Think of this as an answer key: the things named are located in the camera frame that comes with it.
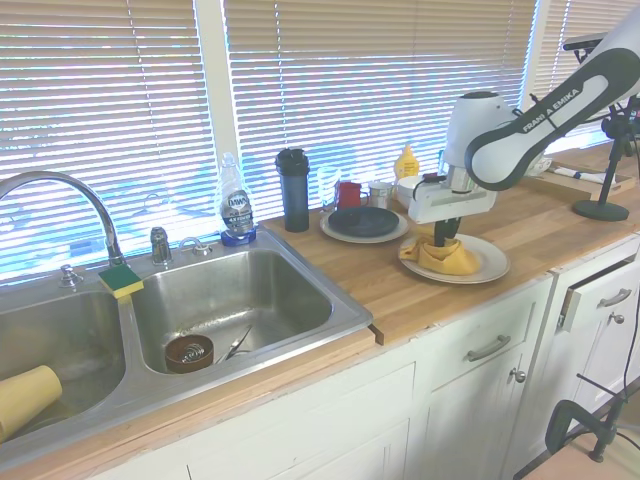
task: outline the open drawer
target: open drawer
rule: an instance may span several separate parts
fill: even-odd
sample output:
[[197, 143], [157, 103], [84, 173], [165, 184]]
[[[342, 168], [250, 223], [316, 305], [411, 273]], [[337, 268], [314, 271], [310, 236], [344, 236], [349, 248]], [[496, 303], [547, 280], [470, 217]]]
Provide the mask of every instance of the open drawer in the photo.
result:
[[636, 299], [640, 281], [640, 262], [621, 262], [609, 269], [576, 284], [567, 291], [563, 307], [562, 329], [570, 332], [574, 328], [598, 322], [616, 310], [626, 307]]

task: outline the dawn dish soap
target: dawn dish soap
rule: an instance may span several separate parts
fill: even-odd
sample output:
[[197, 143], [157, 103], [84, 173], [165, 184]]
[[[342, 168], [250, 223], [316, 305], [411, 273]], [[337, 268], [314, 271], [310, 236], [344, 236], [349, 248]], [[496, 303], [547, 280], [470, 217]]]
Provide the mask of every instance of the dawn dish soap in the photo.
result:
[[220, 215], [225, 225], [220, 234], [222, 244], [231, 247], [252, 242], [256, 239], [256, 229], [251, 202], [240, 168], [228, 152], [222, 157], [220, 183]]

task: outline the drawer handle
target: drawer handle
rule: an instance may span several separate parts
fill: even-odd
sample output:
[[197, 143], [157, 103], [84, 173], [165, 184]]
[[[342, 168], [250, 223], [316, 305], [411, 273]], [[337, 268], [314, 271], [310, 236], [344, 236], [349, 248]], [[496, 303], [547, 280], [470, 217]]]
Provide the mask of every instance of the drawer handle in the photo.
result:
[[615, 297], [603, 298], [602, 300], [600, 300], [598, 307], [612, 307], [629, 298], [629, 295], [631, 295], [631, 290], [627, 290], [626, 288], [621, 288]]
[[510, 336], [498, 335], [498, 337], [496, 338], [496, 342], [493, 345], [489, 345], [484, 350], [480, 350], [478, 352], [469, 350], [469, 353], [467, 353], [467, 360], [469, 360], [470, 362], [477, 362], [478, 360], [487, 358], [489, 355], [493, 355], [498, 350], [501, 350], [504, 347], [506, 347], [510, 341], [511, 341]]

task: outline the drawer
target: drawer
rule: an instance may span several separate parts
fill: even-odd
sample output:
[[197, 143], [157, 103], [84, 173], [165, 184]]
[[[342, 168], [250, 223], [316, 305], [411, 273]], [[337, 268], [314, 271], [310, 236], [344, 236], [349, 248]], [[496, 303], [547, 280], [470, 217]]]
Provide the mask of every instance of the drawer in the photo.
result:
[[459, 328], [442, 346], [435, 388], [528, 340], [533, 346], [549, 288], [549, 282], [541, 283], [459, 320], [464, 330]]
[[563, 306], [562, 329], [570, 332], [625, 308], [635, 300], [640, 280], [640, 262], [622, 263], [619, 268], [594, 275], [570, 288]]

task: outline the yellow cup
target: yellow cup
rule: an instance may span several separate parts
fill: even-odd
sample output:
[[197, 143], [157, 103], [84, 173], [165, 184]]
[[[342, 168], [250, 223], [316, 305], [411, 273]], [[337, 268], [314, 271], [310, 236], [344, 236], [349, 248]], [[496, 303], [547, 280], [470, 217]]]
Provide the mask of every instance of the yellow cup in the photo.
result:
[[29, 423], [62, 395], [58, 376], [49, 367], [0, 382], [0, 443]]

